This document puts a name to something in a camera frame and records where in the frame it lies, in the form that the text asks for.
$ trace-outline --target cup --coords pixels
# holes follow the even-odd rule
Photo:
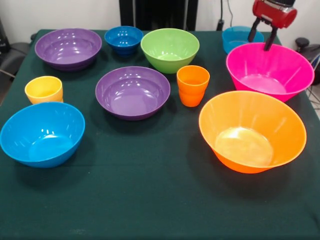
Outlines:
[[[176,73],[179,96],[183,105],[196,107],[207,89],[210,73],[201,66],[187,65]]]
[[[32,104],[64,102],[62,82],[55,76],[40,76],[32,79],[25,86],[24,92]]]

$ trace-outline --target green bowl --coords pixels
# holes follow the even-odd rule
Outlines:
[[[200,47],[190,32],[176,28],[161,28],[146,34],[141,40],[142,51],[149,63],[164,74],[175,74],[188,65]]]

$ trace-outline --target yellow cup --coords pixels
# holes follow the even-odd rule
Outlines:
[[[24,92],[32,104],[64,102],[62,82],[55,76],[40,76],[31,80]]]

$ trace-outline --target magenta bowl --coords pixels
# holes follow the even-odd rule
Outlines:
[[[277,44],[248,43],[234,48],[226,67],[237,90],[256,91],[286,102],[307,89],[315,72],[298,52]]]

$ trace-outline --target purple bowl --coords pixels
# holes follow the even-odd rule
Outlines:
[[[94,31],[66,28],[51,31],[35,44],[37,56],[61,71],[78,71],[86,68],[96,58],[102,40]]]
[[[155,114],[168,100],[170,83],[160,72],[126,66],[104,75],[95,87],[99,104],[120,119],[137,121]]]

